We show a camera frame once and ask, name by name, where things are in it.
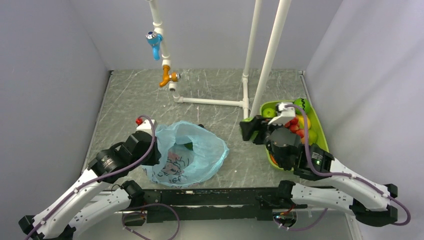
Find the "light blue plastic bag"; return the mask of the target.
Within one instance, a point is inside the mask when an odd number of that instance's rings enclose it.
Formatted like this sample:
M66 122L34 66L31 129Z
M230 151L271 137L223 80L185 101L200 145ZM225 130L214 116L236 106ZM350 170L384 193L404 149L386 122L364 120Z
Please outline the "light blue plastic bag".
M189 188L212 178L229 155L224 140L187 121L160 124L155 129L159 164L143 165L148 179L172 188ZM192 143L193 150L184 144Z

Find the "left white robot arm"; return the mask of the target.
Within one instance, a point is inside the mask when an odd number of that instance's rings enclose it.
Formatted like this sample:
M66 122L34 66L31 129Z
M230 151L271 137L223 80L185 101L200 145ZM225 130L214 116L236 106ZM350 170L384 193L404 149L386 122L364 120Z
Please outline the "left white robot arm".
M105 198L94 197L140 165L157 165L161 154L152 130L138 130L126 141L101 150L77 181L52 205L36 215L25 215L18 224L27 240L72 240L113 213L139 209L145 192L134 181L120 184Z

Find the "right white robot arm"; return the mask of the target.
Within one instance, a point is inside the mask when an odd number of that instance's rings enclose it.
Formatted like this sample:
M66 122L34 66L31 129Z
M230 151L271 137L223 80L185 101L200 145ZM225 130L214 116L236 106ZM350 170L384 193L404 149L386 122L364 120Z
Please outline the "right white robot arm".
M264 145L269 156L283 170L324 188L305 186L290 180L280 181L275 194L282 207L313 205L334 209L372 227L393 225L398 209L392 205L398 188L394 184L369 181L344 166L318 144L294 142L295 135L283 126L274 126L260 115L239 123L242 139Z

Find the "fake green starfruit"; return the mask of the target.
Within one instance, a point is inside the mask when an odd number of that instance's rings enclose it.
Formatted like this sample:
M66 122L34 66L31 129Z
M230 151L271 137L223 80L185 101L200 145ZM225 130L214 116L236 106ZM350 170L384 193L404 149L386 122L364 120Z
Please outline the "fake green starfruit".
M189 142L189 143L185 143L184 146L188 149L188 150L193 150L193 143Z

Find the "fake orange fruit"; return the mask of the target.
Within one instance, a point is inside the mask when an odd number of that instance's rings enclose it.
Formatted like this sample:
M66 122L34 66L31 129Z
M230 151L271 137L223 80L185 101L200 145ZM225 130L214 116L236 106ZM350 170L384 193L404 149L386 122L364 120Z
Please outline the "fake orange fruit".
M276 165L276 166L278 165L278 164L277 164L277 162L275 161L275 159L274 159L274 157L273 157L272 155L270 155L270 156L269 156L269 158L271 159L271 161L272 161L272 163L273 163L274 165Z

